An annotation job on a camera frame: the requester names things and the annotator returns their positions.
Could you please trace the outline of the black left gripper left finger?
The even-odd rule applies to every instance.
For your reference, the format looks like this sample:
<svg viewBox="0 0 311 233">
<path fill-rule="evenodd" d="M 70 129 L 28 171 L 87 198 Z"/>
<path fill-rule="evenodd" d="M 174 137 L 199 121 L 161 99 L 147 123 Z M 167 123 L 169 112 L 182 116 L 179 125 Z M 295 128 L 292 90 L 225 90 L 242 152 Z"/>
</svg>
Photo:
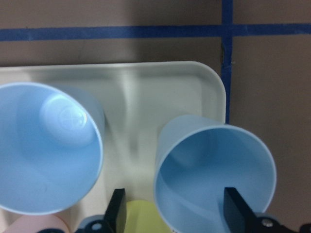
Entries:
<svg viewBox="0 0 311 233">
<path fill-rule="evenodd" d="M 127 218 L 125 189 L 115 189 L 104 215 L 106 233 L 123 233 Z"/>
</svg>

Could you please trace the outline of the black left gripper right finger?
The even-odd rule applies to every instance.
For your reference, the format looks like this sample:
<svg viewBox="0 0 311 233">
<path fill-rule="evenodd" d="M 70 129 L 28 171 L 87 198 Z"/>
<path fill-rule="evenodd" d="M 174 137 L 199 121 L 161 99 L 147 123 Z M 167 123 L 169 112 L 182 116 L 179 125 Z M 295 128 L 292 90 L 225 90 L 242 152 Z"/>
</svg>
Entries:
<svg viewBox="0 0 311 233">
<path fill-rule="evenodd" d="M 255 213 L 234 187 L 224 189 L 224 218 L 231 233 L 251 233 L 257 220 Z"/>
</svg>

